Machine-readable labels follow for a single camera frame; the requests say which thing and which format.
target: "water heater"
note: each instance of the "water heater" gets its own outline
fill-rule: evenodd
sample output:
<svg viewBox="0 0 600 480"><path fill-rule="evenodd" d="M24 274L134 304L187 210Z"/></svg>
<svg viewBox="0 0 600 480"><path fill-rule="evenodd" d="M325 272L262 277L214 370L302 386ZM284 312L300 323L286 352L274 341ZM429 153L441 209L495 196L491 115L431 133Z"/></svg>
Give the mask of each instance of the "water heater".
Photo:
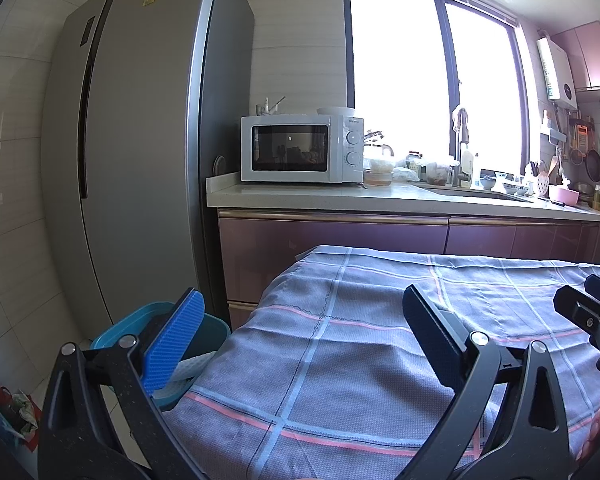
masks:
<svg viewBox="0 0 600 480"><path fill-rule="evenodd" d="M568 110L577 110L576 92L567 53L549 38L538 40L549 99Z"/></svg>

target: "kitchen cabinet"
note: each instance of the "kitchen cabinet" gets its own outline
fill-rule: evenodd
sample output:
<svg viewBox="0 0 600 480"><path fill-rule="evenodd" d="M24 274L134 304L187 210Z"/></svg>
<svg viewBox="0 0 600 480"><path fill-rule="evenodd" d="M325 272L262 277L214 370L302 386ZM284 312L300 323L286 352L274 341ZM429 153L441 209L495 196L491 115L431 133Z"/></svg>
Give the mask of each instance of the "kitchen cabinet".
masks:
<svg viewBox="0 0 600 480"><path fill-rule="evenodd" d="M515 236L514 221L451 218L445 254L509 258Z"/></svg>
<svg viewBox="0 0 600 480"><path fill-rule="evenodd" d="M253 303L236 303L233 301L228 302L229 305L229 319L231 320L231 328L235 330L236 328L244 325L251 313L258 306Z"/></svg>
<svg viewBox="0 0 600 480"><path fill-rule="evenodd" d="M565 30L551 39L567 53L576 89L600 86L600 22Z"/></svg>
<svg viewBox="0 0 600 480"><path fill-rule="evenodd" d="M318 245L424 254L445 252L447 218L235 210L220 210L219 217L229 301L258 303L264 289L294 264L298 254Z"/></svg>
<svg viewBox="0 0 600 480"><path fill-rule="evenodd" d="M573 262L578 254L582 224L559 224L555 228L554 243L551 247L551 259Z"/></svg>
<svg viewBox="0 0 600 480"><path fill-rule="evenodd" d="M516 226L511 257L521 260L548 260L554 244L556 225L547 223Z"/></svg>
<svg viewBox="0 0 600 480"><path fill-rule="evenodd" d="M600 261L598 222L220 209L232 327L296 256L318 245L523 260Z"/></svg>
<svg viewBox="0 0 600 480"><path fill-rule="evenodd" d="M580 241L576 251L575 261L577 263L599 263L596 260L596 249L598 246L598 237L600 236L600 224L586 222L582 224L580 231Z"/></svg>

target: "teal bin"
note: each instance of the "teal bin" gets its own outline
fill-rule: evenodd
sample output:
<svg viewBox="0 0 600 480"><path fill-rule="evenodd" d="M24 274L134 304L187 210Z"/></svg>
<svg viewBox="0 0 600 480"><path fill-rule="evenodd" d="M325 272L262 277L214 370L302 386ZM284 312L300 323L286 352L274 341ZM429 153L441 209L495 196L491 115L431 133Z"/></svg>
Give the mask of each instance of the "teal bin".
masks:
<svg viewBox="0 0 600 480"><path fill-rule="evenodd" d="M139 308L94 339L93 343L91 343L91 349L109 348L115 345L118 339L125 334L139 336L154 316L166 314L173 308L173 305L171 301L156 301L155 303L149 303ZM211 314L205 314L198 331L193 336L181 360L218 350L222 346L222 343L229 337L230 333L231 331L227 323L222 321L222 319L218 319ZM187 381L186 385L172 396L163 399L154 399L156 406L163 412L170 410L189 390L195 380L196 378L192 378Z"/></svg>

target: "window frame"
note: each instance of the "window frame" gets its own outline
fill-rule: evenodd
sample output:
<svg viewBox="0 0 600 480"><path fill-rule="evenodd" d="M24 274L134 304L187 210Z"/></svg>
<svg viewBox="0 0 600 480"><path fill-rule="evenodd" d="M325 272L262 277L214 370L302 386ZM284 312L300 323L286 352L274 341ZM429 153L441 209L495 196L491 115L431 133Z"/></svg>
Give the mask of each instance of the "window frame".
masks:
<svg viewBox="0 0 600 480"><path fill-rule="evenodd" d="M456 64L456 50L454 47L453 35L451 32L451 24L449 22L446 5L461 7L462 9L474 12L479 16L491 20L503 27L507 31L511 53L513 55L514 65L516 69L516 77L518 80L518 93L520 95L520 121L522 124L522 143L520 149L520 173L524 174L525 167L529 163L529 142L530 142L530 120L528 98L526 95L525 73L522 69L522 56L520 55L520 47L516 39L516 31L513 20L509 16L499 13L497 10L493 12L485 12L484 4L481 8L476 8L475 2L465 0L466 3L458 0L433 0L438 14L438 23L440 25L440 33L442 34L442 44L445 53L446 64L446 80L448 83L449 95L449 155L453 158L458 158L460 146L456 142L456 133L453 130L453 120L451 114L460 104L460 79L458 77L458 66ZM356 107L356 88L354 77L354 57L353 57L353 30L351 21L351 0L344 0L344 30L345 30L345 50L346 50L346 68L347 68L347 107Z"/></svg>

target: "kitchen sink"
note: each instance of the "kitchen sink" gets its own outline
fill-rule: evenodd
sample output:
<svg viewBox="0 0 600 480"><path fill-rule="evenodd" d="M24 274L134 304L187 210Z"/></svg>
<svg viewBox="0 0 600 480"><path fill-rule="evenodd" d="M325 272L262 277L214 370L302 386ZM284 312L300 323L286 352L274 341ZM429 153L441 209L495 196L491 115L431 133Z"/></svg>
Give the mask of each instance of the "kitchen sink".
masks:
<svg viewBox="0 0 600 480"><path fill-rule="evenodd" d="M473 196L475 198L491 198L492 200L514 200L516 202L529 202L522 196L513 196L499 191L487 191L485 189L459 189L457 187L432 187L423 188L438 195Z"/></svg>

